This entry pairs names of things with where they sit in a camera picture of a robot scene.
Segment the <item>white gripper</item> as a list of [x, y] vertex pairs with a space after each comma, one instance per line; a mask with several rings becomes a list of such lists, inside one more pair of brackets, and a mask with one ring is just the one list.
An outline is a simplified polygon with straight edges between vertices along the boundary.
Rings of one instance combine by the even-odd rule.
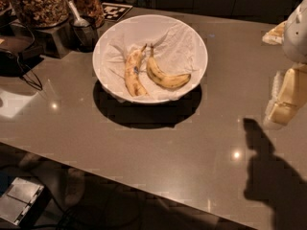
[[[270, 45], [282, 43], [283, 51], [291, 61], [307, 63], [307, 0], [302, 0], [287, 22], [266, 32], [262, 41]], [[278, 71], [273, 78], [272, 98], [263, 124], [268, 129], [285, 127], [306, 104], [307, 65], [294, 64], [287, 71]]]

